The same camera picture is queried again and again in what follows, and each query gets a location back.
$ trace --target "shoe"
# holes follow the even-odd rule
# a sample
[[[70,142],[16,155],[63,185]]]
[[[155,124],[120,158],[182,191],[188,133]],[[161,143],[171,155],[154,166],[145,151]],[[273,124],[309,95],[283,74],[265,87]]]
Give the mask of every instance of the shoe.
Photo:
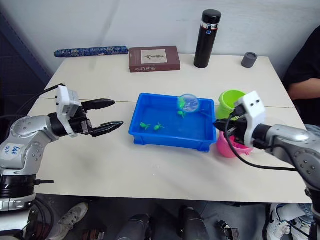
[[[280,204],[272,204],[270,208],[270,218],[269,223],[266,228],[266,239],[267,240],[279,240],[285,234],[290,233],[290,225],[286,220],[281,220],[277,209]]]
[[[293,240],[308,240],[309,238],[303,233],[299,232],[297,229],[309,235],[311,222],[304,221],[302,218],[297,217],[296,219],[291,221],[291,235]]]
[[[50,236],[49,240],[63,240],[74,225],[80,222],[87,214],[89,205],[81,202],[71,208],[57,223],[57,230],[54,236]]]

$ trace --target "white wall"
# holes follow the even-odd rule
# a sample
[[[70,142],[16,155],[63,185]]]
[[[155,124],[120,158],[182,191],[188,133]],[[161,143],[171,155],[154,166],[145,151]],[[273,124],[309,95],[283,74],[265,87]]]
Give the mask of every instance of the white wall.
[[[1,0],[52,74],[63,61],[57,49],[176,45],[194,53],[205,9],[222,12],[214,54],[269,56],[280,76],[320,25],[320,0]]]

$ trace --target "white table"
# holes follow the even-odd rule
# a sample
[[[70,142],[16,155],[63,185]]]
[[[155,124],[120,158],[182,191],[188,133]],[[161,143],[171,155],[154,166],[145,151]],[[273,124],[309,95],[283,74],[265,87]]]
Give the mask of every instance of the white table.
[[[95,60],[96,70],[92,71],[91,82],[85,81],[85,77],[80,76],[89,74],[84,65],[89,66],[94,59],[80,57],[64,61],[48,86],[65,82],[70,89],[78,92],[80,99],[110,98],[119,101],[111,107],[89,111],[88,118],[94,127],[110,121],[124,121],[124,125],[112,133],[96,138],[84,135],[76,138],[65,136],[59,141],[50,143],[45,150],[38,178],[53,179],[55,183],[37,186],[35,189],[37,193],[229,202],[310,202],[304,193],[305,184],[296,172],[257,169],[245,165],[236,158],[223,158],[218,154],[214,144],[209,153],[179,147],[133,144],[133,137],[128,134],[128,131],[136,106],[135,102],[140,93],[137,86],[144,86],[139,81],[147,82],[147,76],[152,76],[154,82],[159,82],[160,76],[165,75],[166,78],[163,81],[171,79],[176,81],[177,86],[181,86],[181,93],[179,93],[175,88],[165,89],[150,83],[144,87],[143,91],[151,93],[180,95],[190,92],[198,97],[208,98],[210,91],[206,87],[201,88],[204,94],[201,93],[200,88],[196,87],[194,89],[199,92],[184,90],[186,86],[191,89],[192,84],[194,86],[199,84],[191,81],[192,77],[185,73],[184,69],[188,69],[188,73],[194,71],[191,60],[189,63],[183,61],[190,59],[188,55],[180,55],[181,71],[128,74],[126,68],[122,71],[119,68],[121,63],[122,66],[128,65],[124,63],[126,59],[123,56],[112,57],[115,62],[114,68],[118,68],[119,71],[117,79],[119,84],[111,83],[111,79],[116,76],[113,67],[109,66],[109,69],[113,69],[109,71],[101,67],[103,65],[101,62],[104,61],[109,62],[110,65],[111,58],[99,56]],[[238,56],[214,56],[213,59],[216,58],[224,59],[225,62],[236,62],[241,59]],[[82,64],[72,75],[72,69],[76,66],[74,61]],[[230,67],[230,72],[238,71],[238,82],[251,78],[252,83],[249,84],[248,81],[245,87],[241,88],[242,90],[250,92],[260,89],[259,94],[265,96],[262,100],[266,106],[271,106],[266,108],[267,124],[280,123],[304,128],[268,58],[260,57],[255,65],[262,72],[263,69],[265,70],[260,74],[261,78],[269,79],[269,82],[274,85],[270,87],[265,84],[266,91],[253,81],[254,78],[258,78],[257,72],[255,74],[250,72],[255,71],[255,68],[238,68],[235,63],[231,66],[233,67]],[[201,73],[202,70],[197,69],[193,76],[195,77],[196,72],[204,76],[202,75],[204,73]],[[109,73],[106,74],[108,77],[104,81],[98,77],[103,71]],[[131,84],[131,91],[126,95],[122,90],[131,82],[136,84]],[[229,86],[230,83],[225,80],[224,85]],[[223,88],[224,85],[218,84],[219,94],[226,89]],[[218,100],[217,88],[212,92],[213,99]],[[45,98],[53,98],[53,96],[54,93],[48,94]],[[53,99],[38,99],[30,115],[46,115],[54,111]],[[287,163],[257,149],[245,158],[259,165],[290,167]]]

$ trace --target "thermos lid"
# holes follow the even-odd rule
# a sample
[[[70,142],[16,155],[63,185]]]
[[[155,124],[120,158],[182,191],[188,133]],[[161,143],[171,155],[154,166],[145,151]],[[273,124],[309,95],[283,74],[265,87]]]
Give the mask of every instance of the thermos lid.
[[[204,10],[202,13],[202,22],[206,24],[218,24],[220,22],[221,12],[213,9]]]

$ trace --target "book cover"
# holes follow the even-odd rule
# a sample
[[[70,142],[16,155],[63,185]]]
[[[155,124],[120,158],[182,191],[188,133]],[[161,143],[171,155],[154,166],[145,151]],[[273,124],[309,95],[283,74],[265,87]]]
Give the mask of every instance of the book cover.
[[[176,46],[132,47],[129,50],[131,73],[180,70]]]

